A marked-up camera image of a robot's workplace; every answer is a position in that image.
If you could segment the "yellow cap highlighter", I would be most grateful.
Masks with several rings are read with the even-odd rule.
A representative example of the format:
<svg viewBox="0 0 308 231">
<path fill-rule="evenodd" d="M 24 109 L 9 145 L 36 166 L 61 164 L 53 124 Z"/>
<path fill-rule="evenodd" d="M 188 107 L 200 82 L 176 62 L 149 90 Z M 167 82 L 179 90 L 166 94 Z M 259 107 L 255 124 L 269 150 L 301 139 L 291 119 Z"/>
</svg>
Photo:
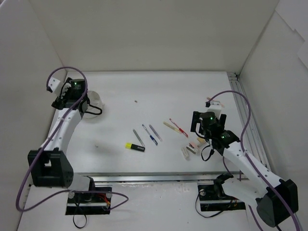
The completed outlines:
<svg viewBox="0 0 308 231">
<path fill-rule="evenodd" d="M 125 145 L 126 149 L 130 149 L 130 150 L 134 150 L 134 151 L 138 151 L 138 152 L 145 152 L 145 147 L 143 146 L 139 146 L 133 143 L 126 143 Z"/>
</svg>

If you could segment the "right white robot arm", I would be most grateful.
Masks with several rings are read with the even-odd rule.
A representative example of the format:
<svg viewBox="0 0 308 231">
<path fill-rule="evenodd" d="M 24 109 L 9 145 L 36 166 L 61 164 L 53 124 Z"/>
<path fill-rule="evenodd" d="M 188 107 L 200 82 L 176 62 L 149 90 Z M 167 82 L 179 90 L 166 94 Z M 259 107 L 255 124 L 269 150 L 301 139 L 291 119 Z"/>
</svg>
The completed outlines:
<svg viewBox="0 0 308 231">
<path fill-rule="evenodd" d="M 270 227 L 276 227 L 298 211 L 298 190 L 292 180 L 283 180 L 260 163 L 241 146 L 240 139 L 225 130 L 226 115 L 217 118 L 214 112 L 193 112 L 191 132 L 199 132 L 222 157 L 236 165 L 251 181 L 247 185 L 231 173 L 219 175 L 214 180 L 213 193 L 218 198 L 237 198 L 256 208 L 259 217 Z"/>
</svg>

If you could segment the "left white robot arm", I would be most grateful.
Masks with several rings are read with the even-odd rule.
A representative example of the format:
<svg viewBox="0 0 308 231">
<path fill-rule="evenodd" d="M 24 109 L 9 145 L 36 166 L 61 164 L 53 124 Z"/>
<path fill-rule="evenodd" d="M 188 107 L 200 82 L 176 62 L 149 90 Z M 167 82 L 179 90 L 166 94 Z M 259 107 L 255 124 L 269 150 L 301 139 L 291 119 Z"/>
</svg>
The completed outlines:
<svg viewBox="0 0 308 231">
<path fill-rule="evenodd" d="M 94 180 L 74 173 L 66 157 L 66 151 L 75 128 L 83 118 L 90 104 L 84 79 L 68 78 L 61 87 L 49 87 L 58 93 L 51 104 L 57 111 L 57 119 L 47 139 L 38 150 L 31 150 L 27 156 L 33 165 L 31 177 L 36 187 L 66 188 L 79 191 L 79 197 L 90 202 L 96 197 Z"/>
</svg>

